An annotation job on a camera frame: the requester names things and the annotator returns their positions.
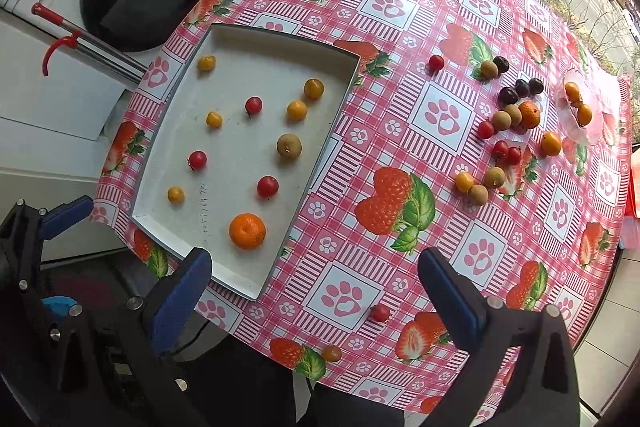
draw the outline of red object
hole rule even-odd
[[[80,36],[80,33],[75,32],[73,33],[73,35],[66,35],[64,37],[60,37],[58,40],[56,40],[52,45],[48,47],[46,53],[44,54],[44,57],[42,57],[42,74],[44,76],[49,76],[49,59],[51,58],[51,55],[53,55],[53,52],[56,49],[58,49],[60,46],[68,46],[72,50],[76,49],[78,47],[79,36]]]
[[[192,152],[188,159],[192,171],[201,171],[207,164],[207,155],[202,151]]]
[[[507,151],[506,161],[509,165],[517,165],[520,163],[522,159],[522,151],[520,151],[520,147],[509,147]]]
[[[391,316],[389,306],[384,304],[376,304],[371,308],[369,318],[374,322],[385,322]]]
[[[440,55],[431,55],[429,58],[429,74],[436,74],[444,68],[444,58]]]
[[[494,134],[495,134],[495,129],[490,121],[484,120],[483,122],[479,123],[478,136],[481,137],[483,140],[488,140]]]
[[[498,140],[494,144],[494,150],[492,151],[494,158],[500,159],[503,156],[507,156],[508,152],[509,152],[509,146],[507,145],[507,142],[505,142],[504,140]]]
[[[262,100],[257,96],[252,96],[244,103],[244,110],[251,118],[252,114],[258,114],[262,110]]]
[[[271,198],[280,188],[278,181],[273,176],[263,176],[258,181],[257,190],[261,198]]]

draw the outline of metal screw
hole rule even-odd
[[[493,295],[490,295],[486,298],[486,303],[489,304],[489,308],[493,308],[494,310],[499,310],[504,304],[502,302],[502,299],[500,299],[499,297],[494,297]]]
[[[547,305],[545,307],[545,310],[552,317],[558,317],[558,315],[560,314],[560,310],[558,309],[558,306],[556,306],[555,304]]]
[[[127,301],[127,308],[129,310],[137,310],[142,306],[142,302],[142,297],[136,295]]]
[[[69,308],[69,315],[71,317],[78,317],[82,313],[82,304],[74,304]]]

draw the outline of floor tile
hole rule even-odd
[[[620,259],[606,298],[627,308],[640,311],[640,261]]]
[[[606,300],[598,311],[586,341],[625,365],[638,354],[640,312]]]
[[[600,412],[609,397],[615,393],[626,373],[626,365],[592,346],[580,344],[575,353],[580,398],[594,411]]]

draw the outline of blue gripper pad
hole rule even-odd
[[[88,217],[93,209],[94,200],[89,196],[80,196],[71,203],[59,204],[40,220],[40,237],[45,241],[50,241]]]
[[[437,248],[420,254],[418,277],[456,347],[469,353],[478,349],[486,314],[473,283],[455,272]]]
[[[156,355],[173,347],[178,340],[187,318],[211,279],[211,268],[209,252],[202,248],[194,248],[178,270],[159,280],[149,292],[147,299],[151,304],[156,288],[162,292],[163,289],[167,289],[163,288],[163,285],[169,283],[172,286],[159,303],[158,310],[147,328],[151,351]]]

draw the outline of cherry tomato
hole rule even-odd
[[[244,103],[244,110],[251,118],[252,114],[258,114],[262,110],[262,100],[257,96],[252,96]]]
[[[326,346],[322,350],[322,357],[327,362],[337,362],[342,358],[342,350],[338,346]]]
[[[207,155],[202,151],[192,152],[187,161],[192,171],[201,171],[207,164]]]
[[[494,158],[500,159],[503,156],[507,156],[508,152],[509,152],[509,146],[507,145],[507,142],[505,142],[504,140],[498,140],[494,145],[494,150],[492,151],[492,154]]]
[[[442,68],[444,68],[444,58],[440,57],[440,55],[431,55],[429,57],[429,73],[438,73]]]
[[[278,188],[280,188],[280,186],[276,178],[273,176],[263,176],[260,178],[260,181],[258,181],[258,196],[261,198],[271,198],[278,191]]]
[[[389,306],[385,306],[384,304],[376,304],[371,309],[369,317],[374,322],[384,322],[391,316],[391,310]]]
[[[478,136],[483,140],[488,140],[495,134],[494,126],[490,121],[484,120],[478,125]]]
[[[520,147],[509,147],[509,151],[507,152],[506,161],[509,165],[517,165],[520,163],[522,158],[522,152],[520,151]]]

